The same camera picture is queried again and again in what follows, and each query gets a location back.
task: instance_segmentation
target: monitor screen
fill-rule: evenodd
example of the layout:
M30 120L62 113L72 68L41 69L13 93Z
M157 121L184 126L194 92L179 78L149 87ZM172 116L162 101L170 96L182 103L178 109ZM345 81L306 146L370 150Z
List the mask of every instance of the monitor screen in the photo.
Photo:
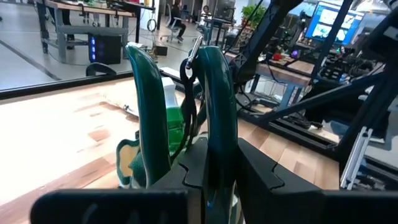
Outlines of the monitor screen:
M340 6L319 2L314 10L311 23L305 33L306 38L325 40L335 22ZM337 33L335 43L347 45L355 35L356 29L362 21L364 14L349 10L340 30Z

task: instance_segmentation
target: table leg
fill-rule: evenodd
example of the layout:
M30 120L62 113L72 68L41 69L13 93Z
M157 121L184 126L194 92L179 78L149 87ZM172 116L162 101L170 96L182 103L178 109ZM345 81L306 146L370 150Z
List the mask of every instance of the table leg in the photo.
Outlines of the table leg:
M290 101L290 99L291 99L291 97L293 95L293 92L294 92L294 85L287 84L286 91L284 93L282 101L280 102L278 110L285 109L288 106L289 101Z
M300 94L301 94L302 90L303 90L303 88L297 87L296 94L294 95L292 103L296 103L299 100L299 97L300 97Z
M223 38L221 38L221 49L222 50L224 49L225 33L226 33L226 30L223 29Z
M211 44L211 38L213 37L213 28L214 28L214 22L212 21L210 24L210 30L207 36L207 45Z
M218 46L218 39L220 38L220 34L221 34L221 26L218 28L218 31L217 31L216 46Z
M44 39L49 39L49 31L45 25L45 15L47 11L43 4L37 3L37 14L39 15L39 26L40 26L40 37L42 42L43 53L47 54L49 52L49 45L44 41Z
M124 49L124 46L127 45L128 40L128 35L129 35L129 18L127 16L123 16L123 28L127 29L127 32L122 35L122 49ZM123 58L127 58L126 51L123 50Z
M136 43L139 43L139 28L141 26L141 9L137 10L137 23L136 23Z
M67 41L65 40L65 34L60 32L59 27L64 26L62 22L62 11L61 9L54 9L55 11L55 30L57 31L58 39L58 56L61 63L67 62Z
M105 14L105 27L109 27L111 22L111 16L109 14Z

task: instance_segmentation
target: black plastic part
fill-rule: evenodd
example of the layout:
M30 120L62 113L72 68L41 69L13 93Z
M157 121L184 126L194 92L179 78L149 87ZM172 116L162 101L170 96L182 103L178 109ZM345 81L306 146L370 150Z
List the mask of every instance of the black plastic part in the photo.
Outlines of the black plastic part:
M398 192L322 190L239 139L236 183L247 224L390 220Z
M195 223L190 197L184 189L57 190L33 204L30 223Z
M97 72L105 73L106 75L116 75L116 71L113 70L111 67L99 63L93 62L86 68L86 77L95 76Z
M205 222L208 180L208 141L199 138L186 151L177 166L172 169L151 189L186 189L192 197L189 198L188 214L190 223Z

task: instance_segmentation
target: desk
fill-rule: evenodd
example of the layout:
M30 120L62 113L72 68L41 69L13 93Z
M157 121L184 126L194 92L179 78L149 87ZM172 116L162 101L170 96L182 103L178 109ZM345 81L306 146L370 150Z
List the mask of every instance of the desk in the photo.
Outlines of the desk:
M225 57L228 61L232 60L235 58L235 54L232 53L227 53L225 54ZM308 74L311 74L313 65L307 62L301 62L297 61L289 65L290 68L294 68L297 70L301 70L303 72L307 72ZM270 65L269 67L264 64L264 63L258 63L257 64L257 69L256 72L260 75L263 75L267 78L271 78L271 72L274 74L274 77L277 80L280 80L281 82L284 82L287 84L285 93L283 95L282 101L280 102L280 105L278 107L278 110L284 109L288 106L289 101L293 95L294 89L297 88L297 92L295 95L295 98L293 99L293 103L298 100L299 94L302 91L303 87L306 87L309 83L311 78L310 77L305 77L303 75L296 74L294 72L290 72L281 68L274 67Z
M184 95L176 95L181 103ZM118 186L116 146L134 138L139 121L104 96L137 108L134 80L126 76L0 101L7 127L0 129L1 223L28 223L35 200L53 190ZM238 125L239 137L280 165L318 187L338 189L336 162L253 124Z
M219 23L220 26L219 26L218 31L217 31L217 39L216 39L216 44L215 44L216 46L218 46L218 39L220 38L220 33L221 33L221 30L222 30L223 24L232 24L231 21L227 21L225 19L217 19L217 18L204 19L204 21L206 23L210 23L210 30L209 30L209 34L208 34L209 38L207 40L207 45L210 45L210 43L211 43L211 37L212 37L212 33L213 33L214 23L215 22Z
M116 11L114 9L109 9L106 7L106 4L95 3L94 7L90 7L83 2L73 2L73 1L45 1L45 5L43 4L43 0L35 0L37 4L37 13L39 15L39 24L40 24L40 36L42 41L43 53L48 53L48 46L52 46L58 49L58 56L62 63L66 63L66 47L73 45L87 45L86 42L74 42L70 43L65 40L65 34L105 34L105 35L121 35L122 36L122 45L127 44L127 36L129 33L129 17L132 17L131 12L125 11ZM84 5L84 11L93 13L93 14L105 14L108 17L110 15L118 15L123 17L123 25L122 28L118 27L92 27L92 26L65 26L62 22L62 9L68 9L71 11L81 11L82 7L79 4ZM55 28L57 31L57 41L50 40L49 32L46 27L45 20L45 7L54 8L55 11ZM139 39L139 28L136 29L136 42Z

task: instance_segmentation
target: black cable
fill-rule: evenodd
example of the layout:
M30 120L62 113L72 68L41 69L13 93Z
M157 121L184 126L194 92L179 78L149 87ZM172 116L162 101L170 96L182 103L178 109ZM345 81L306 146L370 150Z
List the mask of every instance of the black cable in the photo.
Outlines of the black cable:
M170 160L172 162L181 153L184 147L189 148L191 146L193 141L193 132L196 130L197 126L197 106L195 103L195 96L193 95L193 82L197 77L197 72L196 72L195 63L192 63L192 76L190 78L187 77L187 73L185 72L185 66L187 64L187 61L188 59L185 59L184 61L182 61L180 65L180 78L182 84L184 85L184 92L185 92L184 102L186 103L185 104L186 106L182 108L182 115L185 120L184 135L178 149L170 157Z
M254 10L251 12L250 16L248 17L248 19L246 20L246 22L243 24L242 29L239 30L238 34L237 34L236 37L234 38L234 41L231 43L231 45L228 47L228 49L224 51L224 55L225 55L226 53L228 53L228 52L232 49L232 47L236 44L236 41L239 39L239 36L242 34L244 28L246 28L246 26L248 25L248 23L250 22L250 20L251 20L252 17L254 16L254 14L257 12L257 10L258 10L258 8L260 7L262 1L263 1L263 0L260 0L260 1L257 3L257 5L256 5L256 7L254 8Z

